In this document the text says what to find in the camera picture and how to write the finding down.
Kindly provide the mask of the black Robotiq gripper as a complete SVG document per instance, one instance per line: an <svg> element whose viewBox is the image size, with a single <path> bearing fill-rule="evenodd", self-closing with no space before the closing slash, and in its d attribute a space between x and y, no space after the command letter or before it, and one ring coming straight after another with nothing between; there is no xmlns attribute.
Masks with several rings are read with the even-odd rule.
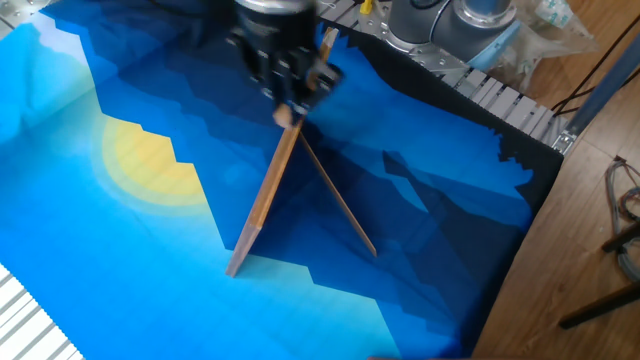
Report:
<svg viewBox="0 0 640 360"><path fill-rule="evenodd" d="M294 53L309 59L318 55L315 44L315 5L235 5L237 26L233 40L244 61L259 60L263 92L274 107L312 109L343 80L343 71L316 58L303 77L300 95Z"/></svg>

